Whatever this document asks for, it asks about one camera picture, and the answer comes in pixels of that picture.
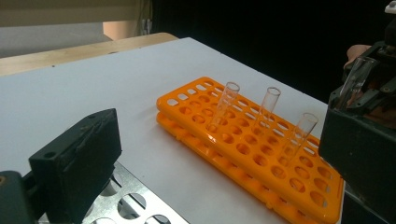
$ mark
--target wall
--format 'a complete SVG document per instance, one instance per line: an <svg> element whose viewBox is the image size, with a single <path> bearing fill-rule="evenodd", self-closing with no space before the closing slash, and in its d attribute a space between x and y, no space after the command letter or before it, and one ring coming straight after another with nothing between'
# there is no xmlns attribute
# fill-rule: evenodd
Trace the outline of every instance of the wall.
<svg viewBox="0 0 396 224"><path fill-rule="evenodd" d="M138 20L141 8L148 1L2 0L0 27Z"/></svg>

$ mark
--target wooden surface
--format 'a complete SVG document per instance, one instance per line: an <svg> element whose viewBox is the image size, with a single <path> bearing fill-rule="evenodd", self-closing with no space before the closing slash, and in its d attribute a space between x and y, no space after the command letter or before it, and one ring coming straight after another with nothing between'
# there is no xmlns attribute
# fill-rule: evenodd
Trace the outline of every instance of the wooden surface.
<svg viewBox="0 0 396 224"><path fill-rule="evenodd" d="M91 57L116 53L128 49L138 49L145 46L160 44L176 40L177 37L166 33L142 35L117 41L91 44L69 49L56 49L51 51L26 54L0 59L0 77L33 69L69 63Z"/></svg>

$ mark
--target test tube rack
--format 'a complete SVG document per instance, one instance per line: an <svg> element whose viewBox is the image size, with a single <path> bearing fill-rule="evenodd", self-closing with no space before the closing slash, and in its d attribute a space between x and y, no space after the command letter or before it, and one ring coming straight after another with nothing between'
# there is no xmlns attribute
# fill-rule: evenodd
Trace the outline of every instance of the test tube rack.
<svg viewBox="0 0 396 224"><path fill-rule="evenodd" d="M200 77L170 91L157 100L157 122L290 223L336 223L344 180L318 155L319 140L309 135L290 165L282 166L276 155L294 125L272 114L271 132L259 138L251 127L260 106L241 94L222 123L226 131L209 132L205 126L223 88Z"/></svg>

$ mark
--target white surface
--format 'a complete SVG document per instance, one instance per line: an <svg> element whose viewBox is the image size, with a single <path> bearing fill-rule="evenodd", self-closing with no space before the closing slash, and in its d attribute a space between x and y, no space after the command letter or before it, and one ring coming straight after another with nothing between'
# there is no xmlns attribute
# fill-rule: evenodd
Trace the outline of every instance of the white surface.
<svg viewBox="0 0 396 224"><path fill-rule="evenodd" d="M284 223L157 124L157 98L203 76L238 83L257 104L267 87L280 88L275 113L292 123L303 112L316 114L313 135L320 137L325 104L184 38L1 77L0 171L25 175L33 153L91 113L114 107L119 162L191 224Z"/></svg>

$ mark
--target clear test tube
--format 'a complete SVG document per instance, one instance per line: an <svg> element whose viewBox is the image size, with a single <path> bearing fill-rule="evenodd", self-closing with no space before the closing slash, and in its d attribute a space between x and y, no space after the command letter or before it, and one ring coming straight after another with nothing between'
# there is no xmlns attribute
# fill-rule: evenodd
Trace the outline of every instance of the clear test tube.
<svg viewBox="0 0 396 224"><path fill-rule="evenodd" d="M277 160L280 164L284 166L288 166L290 164L302 143L306 140L306 137L311 134L317 123L318 118L315 115L311 113L303 113L303 116L287 137L285 145L277 156Z"/></svg>
<svg viewBox="0 0 396 224"><path fill-rule="evenodd" d="M251 131L259 137L263 137L266 132L269 132L271 114L274 111L280 94L281 91L278 88L267 88L267 93L265 93L264 99L262 100L262 106L260 107L259 114L251 128Z"/></svg>
<svg viewBox="0 0 396 224"><path fill-rule="evenodd" d="M359 98L361 87L373 67L376 65L376 62L377 60L369 57L360 56L355 59L346 82L340 91L340 96L334 107L335 109L344 111L349 105Z"/></svg>
<svg viewBox="0 0 396 224"><path fill-rule="evenodd" d="M216 111L213 115L212 120L206 125L206 129L212 133L215 133L221 124L225 123L225 116L229 107L233 104L236 99L240 88L238 84L234 82L227 82L220 96Z"/></svg>

